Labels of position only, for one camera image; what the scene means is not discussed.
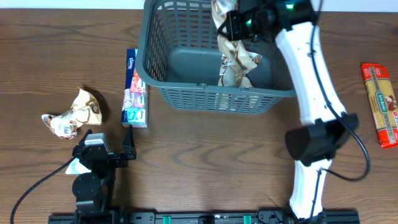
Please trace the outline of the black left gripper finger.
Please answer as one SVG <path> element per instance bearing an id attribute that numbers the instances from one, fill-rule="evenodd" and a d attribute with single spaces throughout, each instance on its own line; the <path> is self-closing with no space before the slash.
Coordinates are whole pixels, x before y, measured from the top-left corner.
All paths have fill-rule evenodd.
<path id="1" fill-rule="evenodd" d="M 92 133 L 91 129 L 88 129 L 83 138 L 78 142 L 78 144 L 73 148 L 72 151 L 72 156 L 73 157 L 78 157 L 79 154 L 81 154 L 81 151 L 85 147 L 85 140 L 89 134 Z"/>
<path id="2" fill-rule="evenodd" d="M 133 138 L 133 127 L 130 124 L 122 142 L 123 153 L 128 160 L 135 160 L 137 153 Z"/>

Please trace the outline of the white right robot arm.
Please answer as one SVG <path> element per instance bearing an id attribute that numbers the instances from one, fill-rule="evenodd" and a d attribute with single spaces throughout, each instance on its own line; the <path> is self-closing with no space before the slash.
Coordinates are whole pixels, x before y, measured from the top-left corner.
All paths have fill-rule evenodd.
<path id="1" fill-rule="evenodd" d="M 254 87 L 259 57 L 244 39 L 273 41 L 289 69 L 301 127 L 285 135 L 295 162 L 294 188 L 286 210 L 260 210 L 260 223 L 358 223 L 355 210 L 326 211 L 322 192 L 336 151 L 358 127 L 333 88 L 319 41 L 317 15 L 310 1 L 212 1 L 218 47 L 226 69 L 222 86 Z"/>

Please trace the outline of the red spaghetti packet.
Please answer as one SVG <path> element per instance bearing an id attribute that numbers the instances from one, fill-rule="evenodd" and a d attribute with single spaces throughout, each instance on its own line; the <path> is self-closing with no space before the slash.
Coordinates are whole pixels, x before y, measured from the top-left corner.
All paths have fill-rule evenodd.
<path id="1" fill-rule="evenodd" d="M 362 76 L 382 148 L 397 146 L 397 98 L 388 69 L 377 63 L 363 63 Z"/>

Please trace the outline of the cookie bag with clear window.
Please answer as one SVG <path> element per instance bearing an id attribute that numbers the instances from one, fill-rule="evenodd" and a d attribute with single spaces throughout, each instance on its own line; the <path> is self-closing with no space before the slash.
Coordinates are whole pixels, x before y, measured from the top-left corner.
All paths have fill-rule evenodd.
<path id="1" fill-rule="evenodd" d="M 251 81 L 246 76 L 251 70 L 251 68 L 243 70 L 238 64 L 235 64 L 223 54 L 220 63 L 218 86 L 252 88 Z"/>

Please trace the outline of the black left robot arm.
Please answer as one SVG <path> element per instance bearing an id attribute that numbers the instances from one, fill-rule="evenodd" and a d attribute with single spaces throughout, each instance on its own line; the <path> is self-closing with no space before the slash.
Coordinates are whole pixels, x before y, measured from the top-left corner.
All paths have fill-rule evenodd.
<path id="1" fill-rule="evenodd" d="M 137 157 L 133 127 L 127 129 L 121 153 L 109 152 L 108 148 L 105 134 L 94 134 L 89 129 L 73 149 L 72 156 L 90 170 L 80 174 L 72 185 L 79 213 L 104 213 L 110 205 L 116 169 L 127 167 L 128 162 Z"/>

